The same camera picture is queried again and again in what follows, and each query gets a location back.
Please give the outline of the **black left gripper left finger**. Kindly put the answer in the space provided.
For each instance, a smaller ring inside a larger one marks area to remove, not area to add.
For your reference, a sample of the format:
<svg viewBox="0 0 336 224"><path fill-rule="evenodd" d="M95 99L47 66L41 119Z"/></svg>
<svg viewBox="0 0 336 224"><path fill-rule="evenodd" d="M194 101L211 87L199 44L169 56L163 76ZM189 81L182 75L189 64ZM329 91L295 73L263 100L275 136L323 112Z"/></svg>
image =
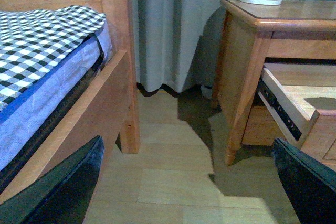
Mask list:
<svg viewBox="0 0 336 224"><path fill-rule="evenodd" d="M104 156L96 136L1 204L1 223L82 223Z"/></svg>

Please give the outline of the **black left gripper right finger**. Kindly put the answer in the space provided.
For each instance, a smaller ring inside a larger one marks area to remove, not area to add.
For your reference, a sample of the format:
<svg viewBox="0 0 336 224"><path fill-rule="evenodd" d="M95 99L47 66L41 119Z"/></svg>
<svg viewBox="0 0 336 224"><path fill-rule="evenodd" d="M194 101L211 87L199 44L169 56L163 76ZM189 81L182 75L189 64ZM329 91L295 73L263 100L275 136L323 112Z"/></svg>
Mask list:
<svg viewBox="0 0 336 224"><path fill-rule="evenodd" d="M300 223L335 223L335 171L281 138L272 156Z"/></svg>

